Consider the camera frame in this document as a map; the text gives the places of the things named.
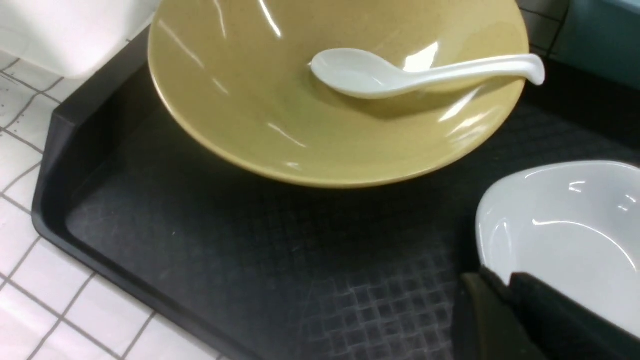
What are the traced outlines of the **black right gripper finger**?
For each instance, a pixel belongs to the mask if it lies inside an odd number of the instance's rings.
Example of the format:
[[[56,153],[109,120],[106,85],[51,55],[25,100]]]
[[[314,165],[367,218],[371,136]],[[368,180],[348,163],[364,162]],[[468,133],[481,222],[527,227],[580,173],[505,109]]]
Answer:
[[[639,338],[526,272],[507,284],[490,269],[459,276],[455,360],[637,360]]]

